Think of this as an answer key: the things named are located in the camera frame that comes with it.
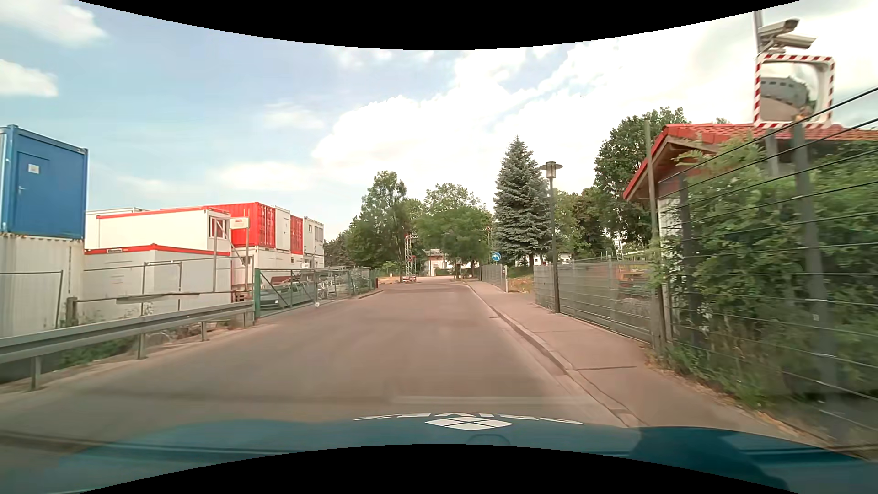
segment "blue container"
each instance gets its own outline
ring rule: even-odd
[[[85,237],[89,151],[0,127],[0,232]]]

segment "window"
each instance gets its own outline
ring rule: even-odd
[[[221,220],[212,216],[207,218],[207,236],[225,239],[228,238],[226,232],[228,232],[228,220]]]

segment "asphalt road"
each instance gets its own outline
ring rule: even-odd
[[[621,425],[465,284],[420,278],[382,288],[1,395],[0,475],[48,466],[82,440],[233,418],[466,412]]]

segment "blue sky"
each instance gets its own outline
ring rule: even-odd
[[[802,1],[809,51],[838,59],[839,95],[878,84],[857,46],[874,2]],[[676,47],[668,71],[656,47]],[[336,235],[380,170],[487,204],[518,134],[559,188],[590,185],[621,118],[660,105],[696,122],[751,118],[749,16],[621,39],[475,52],[326,47],[69,0],[0,0],[0,120],[90,150],[89,208],[258,200]]]

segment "sidewalk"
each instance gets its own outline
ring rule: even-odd
[[[513,328],[561,367],[628,426],[687,425],[752,432],[810,442],[676,375],[646,366],[641,343],[534,302],[533,294],[505,294],[483,281],[467,284]]]

